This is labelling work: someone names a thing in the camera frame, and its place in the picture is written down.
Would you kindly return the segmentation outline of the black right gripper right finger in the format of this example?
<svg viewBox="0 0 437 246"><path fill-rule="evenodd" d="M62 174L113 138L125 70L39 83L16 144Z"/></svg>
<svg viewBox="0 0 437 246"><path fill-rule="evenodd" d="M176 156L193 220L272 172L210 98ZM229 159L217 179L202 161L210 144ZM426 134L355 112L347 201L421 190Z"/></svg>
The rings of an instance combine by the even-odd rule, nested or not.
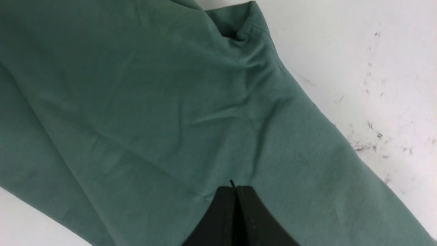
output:
<svg viewBox="0 0 437 246"><path fill-rule="evenodd" d="M265 207L253 187L236 187L237 246L298 246Z"/></svg>

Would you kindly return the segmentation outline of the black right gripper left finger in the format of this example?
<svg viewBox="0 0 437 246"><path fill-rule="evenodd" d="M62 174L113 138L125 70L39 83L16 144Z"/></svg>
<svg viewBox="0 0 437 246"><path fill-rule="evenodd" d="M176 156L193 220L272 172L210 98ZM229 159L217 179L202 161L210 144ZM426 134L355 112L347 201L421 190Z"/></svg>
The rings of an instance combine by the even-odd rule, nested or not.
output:
<svg viewBox="0 0 437 246"><path fill-rule="evenodd" d="M233 245L235 204L235 188L217 188L208 210L183 246Z"/></svg>

